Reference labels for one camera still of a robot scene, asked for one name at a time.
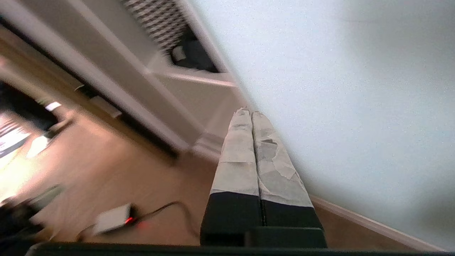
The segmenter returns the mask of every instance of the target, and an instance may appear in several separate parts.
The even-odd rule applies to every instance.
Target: floor
[[[358,251],[416,251],[395,240],[315,206],[329,248]]]
[[[191,153],[170,161],[144,150],[86,113],[76,112],[73,117],[74,123],[38,156],[25,158],[28,143],[7,160],[2,159],[3,164],[0,162],[0,174],[14,181],[8,184],[17,188],[18,200],[36,196],[55,184],[64,187],[34,217],[46,226],[41,236],[75,241],[77,234],[105,210],[132,202],[139,214],[145,214],[178,200],[189,209],[191,219],[173,205],[122,232],[91,236],[88,229],[83,233],[84,241],[198,245],[195,232],[202,221],[216,164]],[[316,211],[330,248],[412,250],[328,211]]]

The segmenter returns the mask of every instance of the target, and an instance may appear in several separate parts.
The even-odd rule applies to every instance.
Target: baseboard
[[[193,145],[191,151],[207,160],[218,162],[224,138],[210,133],[203,133]]]
[[[377,221],[371,220],[367,217],[364,217],[360,214],[352,212],[348,209],[340,207],[338,205],[334,205],[324,199],[321,199],[317,196],[310,195],[310,199],[313,205],[318,206],[324,210],[327,210],[337,216],[343,217],[349,221],[352,221],[356,224],[359,224],[369,230],[372,230],[376,233],[379,233],[383,236],[386,236],[390,239],[393,239],[401,244],[409,246],[419,251],[446,251],[442,248],[437,246],[431,245],[427,242],[424,242],[416,237],[407,235],[401,231],[393,229],[389,226],[381,224]]]

